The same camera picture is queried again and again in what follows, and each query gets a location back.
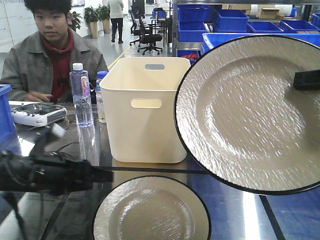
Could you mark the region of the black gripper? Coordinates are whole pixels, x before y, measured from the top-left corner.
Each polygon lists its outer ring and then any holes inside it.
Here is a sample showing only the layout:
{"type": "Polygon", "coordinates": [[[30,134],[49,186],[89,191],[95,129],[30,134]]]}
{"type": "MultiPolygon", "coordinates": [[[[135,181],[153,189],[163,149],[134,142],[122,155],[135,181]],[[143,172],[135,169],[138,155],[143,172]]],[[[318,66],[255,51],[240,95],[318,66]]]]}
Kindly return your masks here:
{"type": "Polygon", "coordinates": [[[0,152],[0,189],[14,192],[49,191],[52,195],[86,191],[93,183],[113,182],[113,172],[74,161],[58,153],[17,155],[0,152]]]}

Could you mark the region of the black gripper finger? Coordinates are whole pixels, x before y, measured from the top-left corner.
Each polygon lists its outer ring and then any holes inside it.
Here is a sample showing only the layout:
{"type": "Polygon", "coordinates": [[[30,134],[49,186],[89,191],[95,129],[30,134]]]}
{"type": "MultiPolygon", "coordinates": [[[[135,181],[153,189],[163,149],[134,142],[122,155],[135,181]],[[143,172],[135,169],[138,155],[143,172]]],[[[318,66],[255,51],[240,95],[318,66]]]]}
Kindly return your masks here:
{"type": "Polygon", "coordinates": [[[296,72],[294,74],[293,87],[301,91],[313,91],[320,89],[320,70],[296,72]]]}

